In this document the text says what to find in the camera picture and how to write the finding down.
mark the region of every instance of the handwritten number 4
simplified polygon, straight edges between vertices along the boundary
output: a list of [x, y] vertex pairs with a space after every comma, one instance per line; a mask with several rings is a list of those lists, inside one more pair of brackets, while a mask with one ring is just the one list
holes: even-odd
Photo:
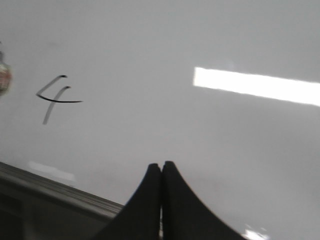
[[59, 79], [61, 78], [67, 78], [68, 76], [66, 75], [59, 75], [57, 76], [55, 79], [53, 79], [51, 82], [49, 82], [47, 85], [45, 85], [43, 88], [41, 88], [37, 93], [36, 95], [41, 98], [41, 99], [44, 99], [44, 100], [47, 100], [50, 103], [49, 107], [48, 107], [48, 110], [46, 111], [46, 114], [45, 114], [45, 117], [43, 119], [43, 124], [46, 125], [48, 123], [48, 120], [49, 120], [49, 117], [50, 117], [50, 114], [52, 112], [52, 109], [54, 108], [54, 105], [56, 103], [60, 103], [60, 104], [74, 104], [74, 103], [81, 103], [83, 101], [59, 101], [58, 99], [61, 97], [61, 95], [64, 93], [65, 90], [67, 89], [70, 89], [71, 87], [70, 86], [65, 86], [63, 88], [61, 88], [61, 90], [55, 95], [54, 99], [50, 99], [50, 98], [47, 98], [45, 96], [42, 96], [42, 93], [48, 89], [49, 87], [51, 87], [54, 83], [56, 83]]

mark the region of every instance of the black object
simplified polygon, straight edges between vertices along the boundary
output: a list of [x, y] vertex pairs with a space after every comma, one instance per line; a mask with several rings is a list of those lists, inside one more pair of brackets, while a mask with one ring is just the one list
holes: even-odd
[[119, 214], [91, 240], [158, 240], [160, 192], [161, 171], [153, 163]]
[[199, 200], [171, 161], [162, 170], [162, 224], [164, 240], [244, 240]]

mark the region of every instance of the whiteboard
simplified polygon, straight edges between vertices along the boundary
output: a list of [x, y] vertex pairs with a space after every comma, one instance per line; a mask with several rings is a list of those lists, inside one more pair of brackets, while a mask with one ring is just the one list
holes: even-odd
[[[0, 161], [125, 204], [174, 161], [255, 239], [320, 234], [319, 108], [194, 86], [195, 68], [319, 82], [317, 1], [2, 0]], [[66, 75], [42, 96], [36, 93]]]

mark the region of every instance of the white surface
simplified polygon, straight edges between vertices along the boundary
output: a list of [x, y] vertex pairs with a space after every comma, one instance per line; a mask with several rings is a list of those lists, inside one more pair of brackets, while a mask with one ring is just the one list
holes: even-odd
[[[240, 233], [318, 239], [319, 108], [196, 87], [193, 77], [201, 67], [319, 82], [319, 8], [2, 0], [13, 83], [0, 98], [0, 161], [124, 204], [149, 163], [170, 160]], [[50, 103], [35, 94], [61, 74], [43, 95], [71, 86], [60, 100], [84, 102], [57, 103], [43, 125]]]

